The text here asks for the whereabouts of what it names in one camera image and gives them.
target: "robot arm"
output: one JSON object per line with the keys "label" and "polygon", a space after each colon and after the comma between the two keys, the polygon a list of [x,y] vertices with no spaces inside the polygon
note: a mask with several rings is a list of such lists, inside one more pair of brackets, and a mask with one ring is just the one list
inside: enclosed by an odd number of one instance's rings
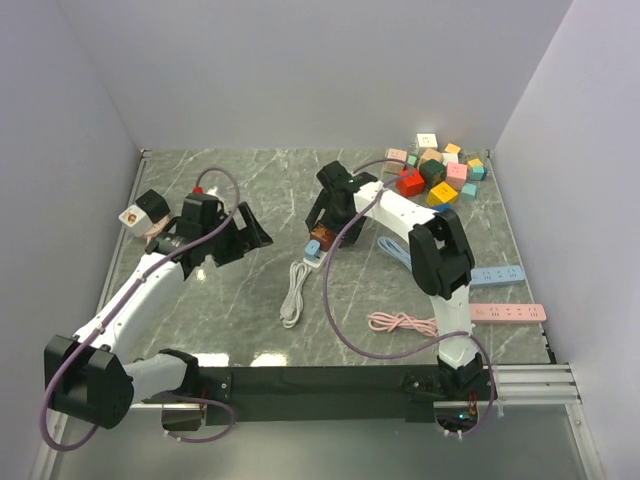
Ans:
{"label": "robot arm", "polygon": [[213,258],[216,266],[222,266],[241,259],[254,248],[273,243],[246,203],[239,204],[238,210],[245,228],[238,229],[232,219],[217,236],[162,264],[103,328],[105,316],[114,310],[134,282],[144,278],[142,274],[149,267],[183,245],[209,234],[228,216],[223,203],[213,195],[193,192],[186,197],[182,214],[150,241],[136,270],[109,303],[72,338],[55,336],[47,345],[44,363],[48,385],[65,359],[96,329],[101,331],[64,372],[50,397],[49,408],[103,428],[113,428],[132,403],[165,391],[177,390],[189,396],[197,391],[198,361],[189,354],[162,350],[151,359],[129,365],[123,365],[121,359],[129,356],[157,310],[184,288],[191,272],[207,256]]}
{"label": "robot arm", "polygon": [[[325,166],[318,179],[323,190],[307,218],[309,230],[322,225],[339,232],[384,188],[371,174],[351,175],[337,161]],[[435,212],[385,189],[365,216],[382,223],[409,244],[414,280],[433,304],[439,333],[471,333],[469,283],[475,261],[455,212]],[[341,247],[355,243],[363,224],[364,218],[347,232]],[[440,342],[438,364],[457,388],[464,388],[482,370],[476,345],[464,337]]]}
{"label": "robot arm", "polygon": [[[380,181],[362,186],[354,195],[356,212],[364,210],[382,188]],[[421,207],[392,190],[385,190],[380,201],[365,216],[380,222],[409,244],[411,261],[416,265],[413,277],[429,295],[439,334],[471,333],[469,283],[473,257],[462,227],[454,230],[460,223],[457,216],[452,211],[443,215]],[[436,247],[436,240],[445,242],[442,254]],[[452,251],[460,248],[454,247],[456,242],[465,244],[464,253]],[[478,348],[468,338],[454,337],[440,343],[438,356],[453,369],[458,369],[472,362],[477,353]]]}

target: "white cube with sticker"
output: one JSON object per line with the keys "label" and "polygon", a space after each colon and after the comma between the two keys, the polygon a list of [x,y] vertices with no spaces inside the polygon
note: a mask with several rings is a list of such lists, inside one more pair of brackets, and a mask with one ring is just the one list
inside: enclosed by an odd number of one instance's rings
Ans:
{"label": "white cube with sticker", "polygon": [[442,164],[446,167],[447,163],[460,163],[460,160],[458,159],[458,154],[457,153],[447,153],[447,152],[443,152],[442,154]]}
{"label": "white cube with sticker", "polygon": [[149,215],[137,205],[131,205],[118,218],[126,229],[136,237],[143,236],[153,226]]}
{"label": "white cube with sticker", "polygon": [[418,156],[422,155],[427,148],[438,149],[438,140],[433,133],[419,133],[416,135],[418,145]]}

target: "gray marble surface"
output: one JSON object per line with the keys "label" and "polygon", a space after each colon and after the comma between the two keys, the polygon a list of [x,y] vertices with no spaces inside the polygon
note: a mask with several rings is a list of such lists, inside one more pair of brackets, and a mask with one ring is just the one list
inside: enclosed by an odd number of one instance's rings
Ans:
{"label": "gray marble surface", "polygon": [[[353,168],[381,158],[383,153],[380,149],[153,151],[144,161],[138,194],[153,188],[165,196],[174,213],[179,213],[198,174],[211,165],[225,167],[238,179],[242,199],[249,203],[274,244],[219,269],[207,260],[187,280],[184,293],[168,298],[160,308],[156,321],[138,340],[131,359],[171,347],[210,354],[208,359],[217,365],[384,363],[359,356],[335,336],[322,308],[319,273],[312,273],[304,286],[305,308],[299,324],[286,330],[279,320],[289,286],[289,265],[301,260],[308,241],[304,220],[320,190],[316,172],[336,159]],[[484,154],[480,156],[487,162]],[[370,171],[379,175],[381,168],[372,167]],[[477,199],[458,201],[454,207],[465,227],[476,266],[520,264],[493,171],[490,169],[487,179],[476,183]],[[230,202],[228,182],[221,176],[205,178],[205,188],[214,185]],[[413,200],[424,205],[425,195]],[[426,337],[414,331],[374,333],[367,326],[367,315],[373,311],[403,311],[428,318],[433,310],[410,272],[379,250],[375,241],[380,235],[394,237],[385,227],[368,221],[358,243],[339,252],[330,278],[331,305],[352,342],[371,352],[401,352]],[[111,293],[134,270],[143,249],[143,240],[125,239]],[[472,288],[471,302],[530,303],[532,299],[527,285],[521,283]],[[549,362],[539,325],[480,325],[475,331],[497,363]],[[434,347],[396,363],[435,363],[436,353]]]}

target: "white wall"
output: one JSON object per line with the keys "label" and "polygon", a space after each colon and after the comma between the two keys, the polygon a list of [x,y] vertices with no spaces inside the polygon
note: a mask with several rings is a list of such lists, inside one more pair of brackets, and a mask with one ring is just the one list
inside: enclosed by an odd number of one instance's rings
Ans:
{"label": "white wall", "polygon": [[95,311],[139,157],[53,0],[0,4],[0,465],[27,478],[42,355]]}
{"label": "white wall", "polygon": [[638,478],[640,4],[575,0],[498,142],[551,346],[613,479]]}
{"label": "white wall", "polygon": [[494,147],[570,0],[59,0],[138,145]]}

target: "red cube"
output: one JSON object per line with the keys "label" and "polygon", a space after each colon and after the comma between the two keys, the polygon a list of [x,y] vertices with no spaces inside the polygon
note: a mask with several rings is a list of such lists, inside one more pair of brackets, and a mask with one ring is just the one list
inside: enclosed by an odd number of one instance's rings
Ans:
{"label": "red cube", "polygon": [[[409,170],[403,170],[399,175],[402,176],[407,173],[409,173]],[[419,195],[424,191],[424,179],[418,170],[413,170],[411,175],[401,178],[396,182],[396,188],[403,197],[413,197],[414,195]]]}

